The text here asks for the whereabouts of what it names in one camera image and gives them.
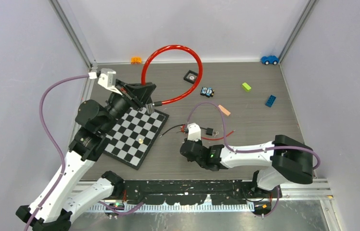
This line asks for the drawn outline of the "red cable lock chrome cylinder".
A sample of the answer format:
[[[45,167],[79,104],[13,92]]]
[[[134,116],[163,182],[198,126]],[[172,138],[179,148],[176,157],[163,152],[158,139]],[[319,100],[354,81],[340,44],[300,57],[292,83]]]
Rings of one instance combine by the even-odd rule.
[[[192,61],[190,63],[155,63],[158,57],[175,52],[189,56]],[[183,80],[189,70],[198,73],[194,84]],[[212,85],[212,81],[206,76],[206,65],[199,53],[179,44],[165,45],[152,52],[141,71],[141,82],[145,84],[147,81],[157,85],[152,97],[152,108],[169,112],[191,109],[205,98],[199,95],[201,88]]]

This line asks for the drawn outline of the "small black cable padlock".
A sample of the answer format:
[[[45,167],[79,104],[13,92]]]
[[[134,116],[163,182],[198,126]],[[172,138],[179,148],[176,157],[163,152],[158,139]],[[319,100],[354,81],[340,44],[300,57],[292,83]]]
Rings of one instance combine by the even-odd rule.
[[[185,130],[185,124],[179,124],[179,125],[175,125],[169,129],[167,129],[166,131],[164,131],[160,137],[164,136],[165,134],[167,134],[169,131],[175,129],[175,128],[178,128],[179,129],[179,132],[182,132],[182,133],[185,133],[186,130]],[[204,138],[205,140],[211,140],[211,141],[214,141],[214,140],[221,140],[222,138],[216,138],[216,136],[219,134],[217,131],[214,131],[212,128],[203,128],[201,127],[201,129],[205,130],[206,131],[206,135],[208,136],[213,136],[213,138]]]

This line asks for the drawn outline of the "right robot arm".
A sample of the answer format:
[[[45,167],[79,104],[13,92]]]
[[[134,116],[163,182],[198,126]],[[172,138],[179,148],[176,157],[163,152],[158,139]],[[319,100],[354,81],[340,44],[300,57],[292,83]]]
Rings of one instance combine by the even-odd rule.
[[[248,146],[219,144],[205,147],[201,140],[186,139],[180,154],[201,168],[219,171],[241,166],[263,167],[253,174],[251,193],[264,197],[283,183],[311,184],[313,182],[313,150],[285,135],[273,141]]]

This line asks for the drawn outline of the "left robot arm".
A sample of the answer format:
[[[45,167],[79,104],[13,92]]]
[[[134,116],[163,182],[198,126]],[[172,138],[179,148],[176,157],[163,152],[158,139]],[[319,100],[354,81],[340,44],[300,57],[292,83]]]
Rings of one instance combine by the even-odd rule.
[[[40,196],[29,205],[20,206],[16,215],[26,228],[34,231],[66,231],[74,220],[92,205],[110,197],[123,195],[123,179],[112,171],[102,174],[98,181],[75,197],[71,192],[83,175],[98,161],[110,139],[108,133],[129,109],[140,110],[151,101],[156,85],[128,84],[117,81],[106,106],[95,100],[84,101],[75,121],[80,129],[62,155],[60,169]]]

